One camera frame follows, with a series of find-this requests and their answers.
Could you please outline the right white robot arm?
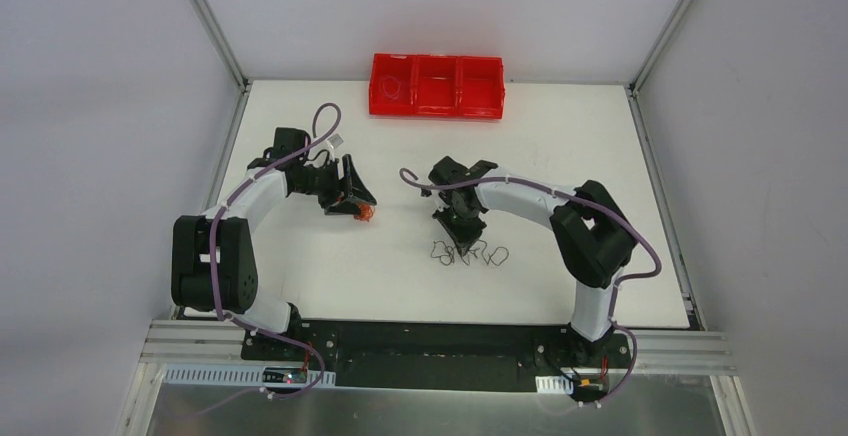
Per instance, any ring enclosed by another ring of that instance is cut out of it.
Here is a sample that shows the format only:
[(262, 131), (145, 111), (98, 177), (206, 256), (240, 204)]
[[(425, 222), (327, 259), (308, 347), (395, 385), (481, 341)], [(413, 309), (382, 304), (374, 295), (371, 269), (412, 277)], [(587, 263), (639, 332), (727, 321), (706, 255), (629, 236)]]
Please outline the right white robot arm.
[(481, 216), (508, 213), (549, 229), (568, 273), (576, 281), (575, 303), (567, 329), (569, 356), (583, 366), (607, 353), (611, 331), (612, 283), (630, 262), (637, 239), (606, 188), (597, 181), (571, 187), (548, 186), (480, 160), (466, 167), (449, 156), (428, 175), (425, 197), (435, 194), (433, 214), (464, 256), (486, 227)]

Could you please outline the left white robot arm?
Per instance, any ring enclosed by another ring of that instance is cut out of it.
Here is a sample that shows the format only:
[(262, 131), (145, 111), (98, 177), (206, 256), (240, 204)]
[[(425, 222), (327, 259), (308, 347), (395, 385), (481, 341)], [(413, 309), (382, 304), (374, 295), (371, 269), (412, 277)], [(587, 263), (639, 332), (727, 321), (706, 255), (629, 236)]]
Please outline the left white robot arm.
[(357, 220), (369, 219), (377, 204), (351, 155), (311, 165), (310, 141), (304, 130), (276, 129), (272, 146), (248, 165), (235, 201), (181, 216), (173, 226), (174, 304), (268, 330), (267, 347), (286, 361), (303, 352), (305, 334), (290, 324), (295, 306), (261, 288), (253, 232), (291, 194), (314, 196), (325, 214)]

